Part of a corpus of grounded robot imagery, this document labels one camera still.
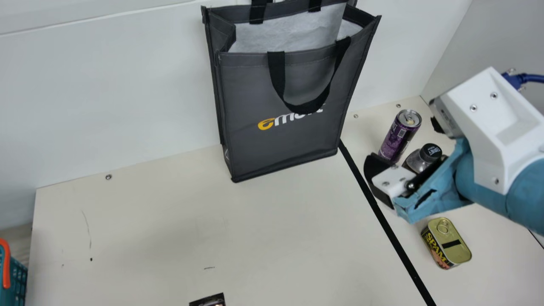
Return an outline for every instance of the gray tote bag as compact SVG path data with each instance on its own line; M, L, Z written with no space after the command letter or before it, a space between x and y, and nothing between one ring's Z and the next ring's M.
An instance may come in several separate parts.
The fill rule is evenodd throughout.
M232 181L336 154L380 16L353 0L254 0L202 20Z

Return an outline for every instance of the teal basket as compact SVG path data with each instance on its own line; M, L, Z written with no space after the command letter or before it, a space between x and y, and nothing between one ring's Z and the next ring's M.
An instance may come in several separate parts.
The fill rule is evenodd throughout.
M0 238L0 306L24 306L28 269L11 257L8 243Z

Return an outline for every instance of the yellow tin can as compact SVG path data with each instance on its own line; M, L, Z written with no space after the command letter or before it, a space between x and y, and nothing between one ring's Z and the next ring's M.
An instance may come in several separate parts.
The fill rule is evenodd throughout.
M453 223L446 218L429 221L421 237L431 251L440 268L448 270L472 258L472 253L457 232Z

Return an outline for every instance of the purple can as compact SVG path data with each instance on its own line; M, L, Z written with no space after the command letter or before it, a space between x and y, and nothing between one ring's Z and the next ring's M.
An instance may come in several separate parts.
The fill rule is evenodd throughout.
M411 109L400 111L389 129L378 155L397 163L420 126L421 116L416 111Z

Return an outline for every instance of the white robot part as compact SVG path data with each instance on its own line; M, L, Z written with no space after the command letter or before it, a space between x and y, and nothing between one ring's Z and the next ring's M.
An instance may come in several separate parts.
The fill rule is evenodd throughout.
M393 199L405 193L406 183L415 177L414 172L395 165L373 177L372 184Z
M544 117L494 68L436 98L431 110L450 138L468 139L475 183L497 193L544 158Z

